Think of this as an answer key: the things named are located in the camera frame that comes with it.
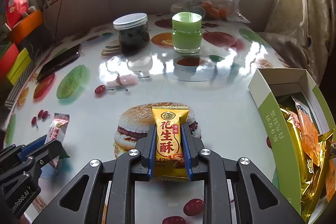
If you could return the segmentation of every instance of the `beige curtain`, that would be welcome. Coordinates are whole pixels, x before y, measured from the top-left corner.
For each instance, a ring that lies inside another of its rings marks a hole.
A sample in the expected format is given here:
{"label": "beige curtain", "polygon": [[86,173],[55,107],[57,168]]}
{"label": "beige curtain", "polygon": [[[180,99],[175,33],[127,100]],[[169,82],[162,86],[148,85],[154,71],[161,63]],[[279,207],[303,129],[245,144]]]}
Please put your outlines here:
{"label": "beige curtain", "polygon": [[321,83],[336,34],[334,0],[274,0],[260,35],[291,66]]}

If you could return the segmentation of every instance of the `hamburger print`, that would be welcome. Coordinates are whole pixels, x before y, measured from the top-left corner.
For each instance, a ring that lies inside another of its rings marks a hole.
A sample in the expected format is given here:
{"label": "hamburger print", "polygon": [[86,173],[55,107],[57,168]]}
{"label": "hamburger print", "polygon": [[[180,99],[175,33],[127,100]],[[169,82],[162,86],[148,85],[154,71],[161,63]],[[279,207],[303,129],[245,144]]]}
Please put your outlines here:
{"label": "hamburger print", "polygon": [[[147,136],[149,126],[153,123],[152,106],[186,106],[174,102],[161,102],[132,107],[125,111],[119,119],[119,124],[114,137],[114,154],[117,159],[122,153],[134,149],[137,140]],[[201,138],[201,129],[195,120],[194,111],[189,108],[185,122],[189,125],[190,132]]]}

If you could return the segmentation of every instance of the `black phone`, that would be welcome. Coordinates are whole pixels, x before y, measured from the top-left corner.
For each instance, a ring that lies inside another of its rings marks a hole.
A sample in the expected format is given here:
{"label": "black phone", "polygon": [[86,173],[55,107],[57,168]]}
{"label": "black phone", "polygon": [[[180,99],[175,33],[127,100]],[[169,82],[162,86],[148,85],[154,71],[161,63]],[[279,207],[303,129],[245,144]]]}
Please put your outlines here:
{"label": "black phone", "polygon": [[48,77],[55,71],[63,68],[66,64],[77,59],[81,54],[81,50],[82,50],[82,44],[78,44],[68,49],[67,51],[61,53],[59,56],[53,58],[42,67],[36,80],[40,82],[41,80]]}

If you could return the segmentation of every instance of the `red chinese characters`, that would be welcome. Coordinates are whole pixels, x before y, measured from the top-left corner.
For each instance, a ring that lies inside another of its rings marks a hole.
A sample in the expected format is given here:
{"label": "red chinese characters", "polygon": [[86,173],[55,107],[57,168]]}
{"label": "red chinese characters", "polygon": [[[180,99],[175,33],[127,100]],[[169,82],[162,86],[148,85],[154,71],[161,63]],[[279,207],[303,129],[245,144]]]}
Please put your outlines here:
{"label": "red chinese characters", "polygon": [[174,145],[172,144],[173,138],[172,134],[174,131],[179,131],[179,126],[177,124],[171,124],[170,121],[161,122],[160,127],[162,128],[162,133],[160,136],[160,152],[165,154],[170,154],[170,152],[174,151]]}

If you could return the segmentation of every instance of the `green glass cup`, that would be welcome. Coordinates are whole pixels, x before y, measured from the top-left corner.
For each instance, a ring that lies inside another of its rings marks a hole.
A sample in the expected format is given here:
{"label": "green glass cup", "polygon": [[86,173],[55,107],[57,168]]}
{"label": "green glass cup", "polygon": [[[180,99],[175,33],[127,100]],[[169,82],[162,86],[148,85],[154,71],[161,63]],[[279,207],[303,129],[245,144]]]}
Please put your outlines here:
{"label": "green glass cup", "polygon": [[173,16],[173,46],[179,53],[197,53],[202,41],[202,17],[198,14],[181,12]]}

